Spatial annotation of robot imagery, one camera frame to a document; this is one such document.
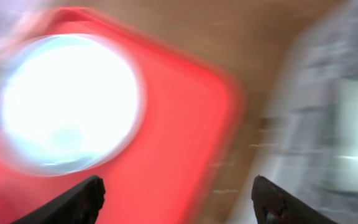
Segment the red plastic tray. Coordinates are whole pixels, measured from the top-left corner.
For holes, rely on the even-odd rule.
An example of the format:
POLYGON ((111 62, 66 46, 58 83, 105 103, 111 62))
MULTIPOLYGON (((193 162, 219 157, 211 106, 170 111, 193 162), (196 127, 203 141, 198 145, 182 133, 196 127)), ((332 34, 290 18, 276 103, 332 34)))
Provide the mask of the red plastic tray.
POLYGON ((0 162, 0 223, 23 217, 91 175, 106 188, 98 223, 192 221, 242 109, 237 85, 89 8, 56 9, 44 29, 76 32, 113 40, 135 60, 147 96, 139 132, 116 158, 74 174, 31 177, 0 162))

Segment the grey dishwasher rack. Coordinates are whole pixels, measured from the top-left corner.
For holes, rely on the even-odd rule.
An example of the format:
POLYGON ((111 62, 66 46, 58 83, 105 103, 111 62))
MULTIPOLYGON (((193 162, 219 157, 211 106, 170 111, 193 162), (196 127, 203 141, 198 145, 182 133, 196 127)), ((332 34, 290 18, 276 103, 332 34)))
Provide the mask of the grey dishwasher rack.
POLYGON ((267 127, 229 223, 255 223, 253 178, 262 175, 338 223, 358 223, 358 193, 334 188, 339 82, 358 80, 358 1, 304 32, 264 114, 267 127))

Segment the clear plastic bin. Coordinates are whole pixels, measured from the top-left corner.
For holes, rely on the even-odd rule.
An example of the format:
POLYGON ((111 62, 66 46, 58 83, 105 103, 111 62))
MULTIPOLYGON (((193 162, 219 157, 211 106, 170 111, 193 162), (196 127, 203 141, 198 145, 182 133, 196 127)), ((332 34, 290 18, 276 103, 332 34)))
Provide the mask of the clear plastic bin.
POLYGON ((0 53, 20 36, 25 21, 50 3, 49 0, 0 0, 0 53))

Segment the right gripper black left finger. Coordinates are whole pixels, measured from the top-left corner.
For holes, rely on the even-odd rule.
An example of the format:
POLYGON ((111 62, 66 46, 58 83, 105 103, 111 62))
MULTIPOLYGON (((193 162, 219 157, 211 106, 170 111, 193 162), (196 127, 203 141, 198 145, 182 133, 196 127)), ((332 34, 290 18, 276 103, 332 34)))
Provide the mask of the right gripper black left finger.
POLYGON ((12 224, 95 224, 105 193, 103 179, 93 175, 12 224))

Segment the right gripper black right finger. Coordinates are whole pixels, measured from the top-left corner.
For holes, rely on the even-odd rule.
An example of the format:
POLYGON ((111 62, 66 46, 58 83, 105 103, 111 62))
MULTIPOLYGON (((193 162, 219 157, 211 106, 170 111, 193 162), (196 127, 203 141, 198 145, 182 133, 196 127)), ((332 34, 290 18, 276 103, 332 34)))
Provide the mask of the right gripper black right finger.
POLYGON ((261 175, 251 199, 258 224, 336 224, 261 175))

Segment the light blue plate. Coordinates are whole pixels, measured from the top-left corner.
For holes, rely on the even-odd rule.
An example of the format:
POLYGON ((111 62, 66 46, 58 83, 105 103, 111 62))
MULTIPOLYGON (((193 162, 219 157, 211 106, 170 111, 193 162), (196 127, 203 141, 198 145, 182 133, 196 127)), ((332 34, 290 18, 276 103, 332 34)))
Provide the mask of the light blue plate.
POLYGON ((99 166, 135 138, 146 102, 123 45, 90 34, 31 40, 0 69, 0 160, 36 176, 99 166))

